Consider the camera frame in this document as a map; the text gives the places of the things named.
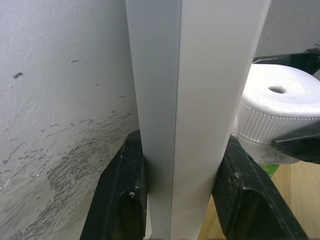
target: wooden floor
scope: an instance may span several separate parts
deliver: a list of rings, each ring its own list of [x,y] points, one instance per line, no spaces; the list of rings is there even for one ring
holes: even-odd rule
[[[281,165],[272,180],[310,239],[320,239],[320,165]],[[225,239],[210,199],[198,240]]]

